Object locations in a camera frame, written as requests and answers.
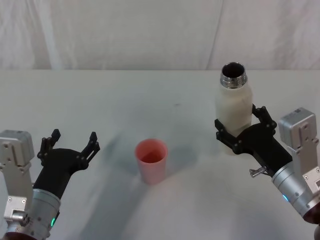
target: pink cup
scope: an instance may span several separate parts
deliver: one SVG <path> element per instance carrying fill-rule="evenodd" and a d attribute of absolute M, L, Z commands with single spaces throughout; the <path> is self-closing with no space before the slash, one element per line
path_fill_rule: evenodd
<path fill-rule="evenodd" d="M 142 180 L 149 185 L 160 183 L 166 177 L 168 148 L 159 139 L 146 139 L 135 148 L 135 157 Z"/>

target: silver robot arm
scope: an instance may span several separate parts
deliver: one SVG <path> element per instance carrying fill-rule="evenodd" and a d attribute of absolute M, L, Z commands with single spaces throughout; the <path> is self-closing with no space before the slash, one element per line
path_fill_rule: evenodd
<path fill-rule="evenodd" d="M 3 240 L 45 240 L 60 212 L 61 197 L 71 176 L 85 170 L 100 150 L 95 132 L 83 151 L 53 149 L 60 138 L 55 129 L 43 138 L 38 158 L 43 166 L 31 182 L 30 160 L 35 156 L 31 135 L 26 131 L 0 133 L 0 171 L 8 192 L 4 219 L 8 227 Z"/>
<path fill-rule="evenodd" d="M 4 219 L 8 226 L 24 226 L 28 221 L 33 198 L 29 168 L 34 156 L 30 133 L 13 130 L 0 133 L 0 171 L 8 192 Z"/>
<path fill-rule="evenodd" d="M 274 138 L 277 124 L 266 107 L 256 108 L 253 105 L 252 113 L 260 123 L 246 128 L 237 137 L 228 133 L 216 119 L 217 139 L 237 155 L 252 155 L 261 167 L 250 169 L 250 175 L 253 178 L 260 174 L 270 176 L 272 183 L 301 217 L 308 223 L 319 225 L 320 168 L 316 115 L 301 107 L 280 120 L 280 137 L 289 154 Z M 317 229 L 314 234 L 316 240 L 320 240 L 319 235 L 320 230 Z"/>

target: white fabric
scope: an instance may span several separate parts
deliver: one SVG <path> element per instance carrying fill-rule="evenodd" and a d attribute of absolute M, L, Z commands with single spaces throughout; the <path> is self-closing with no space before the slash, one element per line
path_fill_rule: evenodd
<path fill-rule="evenodd" d="M 320 69 L 318 0 L 0 0 L 1 69 Z"/>

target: white tabletop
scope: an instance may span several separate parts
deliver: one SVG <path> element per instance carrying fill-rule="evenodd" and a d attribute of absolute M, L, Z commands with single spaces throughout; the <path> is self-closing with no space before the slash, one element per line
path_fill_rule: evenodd
<path fill-rule="evenodd" d="M 298 107 L 320 116 L 320 71 L 248 71 L 254 103 L 275 121 Z M 82 150 L 96 131 L 101 151 L 74 174 L 51 240 L 301 240 L 306 223 L 250 155 L 221 153 L 214 128 L 219 71 L 0 71 L 0 131 L 31 133 L 35 153 L 58 128 L 56 148 Z M 168 176 L 139 176 L 134 148 L 169 148 Z M 41 171 L 33 159 L 31 177 Z M 7 192 L 0 176 L 0 213 Z M 0 235 L 7 224 L 0 220 Z"/>

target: bottle opening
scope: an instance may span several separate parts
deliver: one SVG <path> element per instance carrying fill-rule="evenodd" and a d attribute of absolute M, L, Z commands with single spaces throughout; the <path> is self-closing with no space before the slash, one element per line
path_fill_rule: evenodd
<path fill-rule="evenodd" d="M 238 62 L 230 62 L 222 68 L 222 74 L 227 78 L 235 79 L 245 73 L 245 67 Z"/>
<path fill-rule="evenodd" d="M 245 67 L 238 62 L 230 62 L 222 68 L 220 83 L 227 89 L 237 89 L 247 82 Z"/>

